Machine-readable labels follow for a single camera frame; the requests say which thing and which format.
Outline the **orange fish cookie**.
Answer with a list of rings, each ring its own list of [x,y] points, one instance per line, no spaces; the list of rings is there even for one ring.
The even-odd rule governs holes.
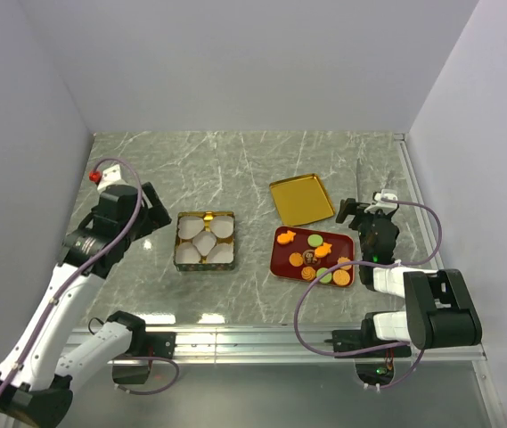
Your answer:
[[[276,236],[275,241],[279,245],[287,245],[289,243],[294,242],[295,236],[296,236],[296,233],[294,231],[287,229],[284,232],[279,233]]]
[[[330,243],[322,243],[317,246],[314,250],[315,257],[322,259],[331,254],[332,245]]]

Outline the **orange round chip cookie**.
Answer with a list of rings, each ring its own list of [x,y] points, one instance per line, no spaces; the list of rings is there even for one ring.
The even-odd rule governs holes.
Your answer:
[[[303,255],[301,253],[298,253],[298,252],[293,252],[290,256],[289,256],[289,263],[293,266],[293,267],[301,267],[304,265],[304,258],[303,258]]]

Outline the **orange swirl cookie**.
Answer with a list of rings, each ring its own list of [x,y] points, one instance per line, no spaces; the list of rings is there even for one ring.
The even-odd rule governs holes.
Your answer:
[[[316,269],[306,266],[301,269],[301,278],[304,281],[312,282],[316,278]]]

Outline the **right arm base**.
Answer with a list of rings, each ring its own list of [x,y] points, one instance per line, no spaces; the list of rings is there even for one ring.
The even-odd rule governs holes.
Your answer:
[[[412,349],[409,345],[394,348],[382,348],[368,352],[362,349],[388,344],[375,337],[374,331],[364,330],[333,330],[331,338],[326,340],[332,345],[335,354],[354,352],[353,358],[362,359],[356,362],[356,376],[366,386],[376,389],[387,387],[395,381],[397,358],[409,358]]]

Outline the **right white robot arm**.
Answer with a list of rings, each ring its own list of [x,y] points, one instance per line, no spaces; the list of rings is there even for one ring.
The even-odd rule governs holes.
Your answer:
[[[435,211],[418,202],[405,202],[386,191],[373,194],[370,203],[347,198],[340,202],[336,222],[347,217],[348,227],[358,233],[362,258],[339,261],[339,268],[356,266],[361,284],[373,292],[402,298],[405,309],[367,316],[371,326],[360,334],[361,348],[379,356],[391,342],[411,343],[419,350],[477,346],[483,328],[462,273],[457,269],[423,269],[432,253],[420,261],[401,261],[394,255],[399,228],[393,217],[402,206],[426,210],[436,220],[437,237],[442,227]]]

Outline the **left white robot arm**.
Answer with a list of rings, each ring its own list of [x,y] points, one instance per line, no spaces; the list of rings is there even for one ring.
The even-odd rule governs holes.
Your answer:
[[[51,281],[12,351],[0,364],[0,413],[32,427],[55,427],[73,397],[111,360],[170,363],[176,336],[152,339],[138,316],[117,311],[72,352],[64,354],[76,322],[130,245],[169,225],[154,187],[109,185],[63,241]]]

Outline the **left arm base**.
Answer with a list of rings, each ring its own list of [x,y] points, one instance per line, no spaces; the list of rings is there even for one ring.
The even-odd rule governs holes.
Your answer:
[[[172,386],[180,375],[179,365],[174,361],[175,346],[174,332],[147,333],[140,346],[112,362],[112,381],[122,389],[130,385],[145,385],[150,381],[154,368],[165,366],[173,376],[168,383],[159,387],[164,391]]]

